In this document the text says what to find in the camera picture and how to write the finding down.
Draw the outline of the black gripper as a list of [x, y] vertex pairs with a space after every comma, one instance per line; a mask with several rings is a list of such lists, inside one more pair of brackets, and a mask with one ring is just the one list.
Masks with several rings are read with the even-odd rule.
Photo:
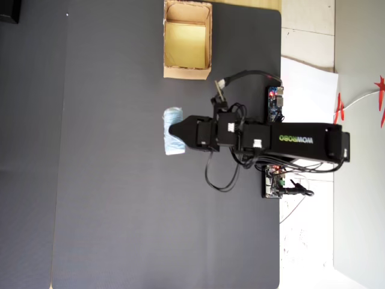
[[218, 152], [215, 141], [215, 122], [211, 117], [188, 116], [181, 122], [172, 124], [168, 132], [181, 140], [191, 149], [207, 152]]

